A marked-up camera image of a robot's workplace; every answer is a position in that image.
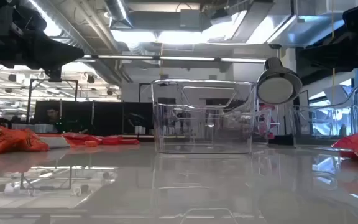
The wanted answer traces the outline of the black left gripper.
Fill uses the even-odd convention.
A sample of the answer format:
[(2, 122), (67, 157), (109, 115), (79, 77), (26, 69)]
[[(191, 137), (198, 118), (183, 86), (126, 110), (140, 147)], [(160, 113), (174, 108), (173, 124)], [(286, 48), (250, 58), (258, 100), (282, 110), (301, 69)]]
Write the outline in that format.
[(0, 64), (55, 69), (85, 55), (81, 48), (51, 39), (41, 14), (18, 0), (0, 0)]

